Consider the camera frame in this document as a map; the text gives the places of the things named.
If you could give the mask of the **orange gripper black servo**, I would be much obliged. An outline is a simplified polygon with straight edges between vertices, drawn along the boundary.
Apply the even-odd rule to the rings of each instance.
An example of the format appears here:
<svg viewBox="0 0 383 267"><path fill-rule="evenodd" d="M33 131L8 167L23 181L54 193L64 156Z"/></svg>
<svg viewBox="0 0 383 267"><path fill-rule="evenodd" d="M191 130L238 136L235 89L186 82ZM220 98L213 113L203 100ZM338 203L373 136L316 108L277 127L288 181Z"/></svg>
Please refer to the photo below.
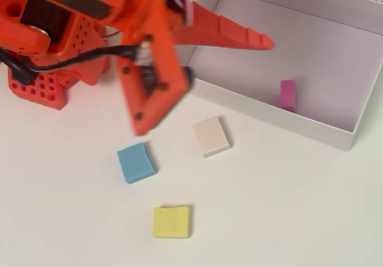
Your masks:
<svg viewBox="0 0 383 267"><path fill-rule="evenodd" d="M121 40L173 34L176 44L270 50L272 39L217 15L194 0L119 0L111 26Z"/></svg>

